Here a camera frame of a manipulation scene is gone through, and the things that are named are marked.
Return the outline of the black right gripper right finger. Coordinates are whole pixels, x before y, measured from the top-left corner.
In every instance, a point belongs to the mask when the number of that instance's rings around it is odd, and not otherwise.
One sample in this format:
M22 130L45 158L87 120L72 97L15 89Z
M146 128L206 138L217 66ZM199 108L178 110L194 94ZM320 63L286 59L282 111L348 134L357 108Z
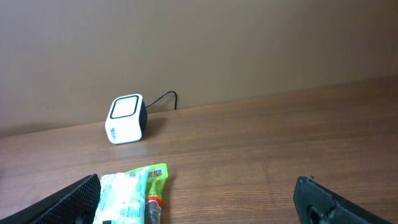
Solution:
M297 179L293 201L301 224L391 224L304 176Z

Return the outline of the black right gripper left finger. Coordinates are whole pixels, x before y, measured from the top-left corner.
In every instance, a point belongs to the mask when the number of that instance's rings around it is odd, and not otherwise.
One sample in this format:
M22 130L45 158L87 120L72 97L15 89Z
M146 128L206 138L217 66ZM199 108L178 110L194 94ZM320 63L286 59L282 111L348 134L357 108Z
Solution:
M88 175L1 220L1 224L92 224L100 201L97 174Z

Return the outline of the teal white tissue pack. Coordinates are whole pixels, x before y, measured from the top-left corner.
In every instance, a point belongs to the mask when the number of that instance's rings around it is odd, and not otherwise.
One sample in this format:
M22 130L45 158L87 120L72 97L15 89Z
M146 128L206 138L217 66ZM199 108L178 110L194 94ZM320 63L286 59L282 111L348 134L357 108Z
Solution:
M144 223L149 167L102 176L94 224Z

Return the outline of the green snack bag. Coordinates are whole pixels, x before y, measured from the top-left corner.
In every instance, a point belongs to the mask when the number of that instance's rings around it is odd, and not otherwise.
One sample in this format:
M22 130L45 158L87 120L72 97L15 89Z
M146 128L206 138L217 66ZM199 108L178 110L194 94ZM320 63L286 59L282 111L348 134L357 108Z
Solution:
M127 171L126 175L134 179L127 216L135 223L160 223L163 189L168 178L167 165L140 167Z

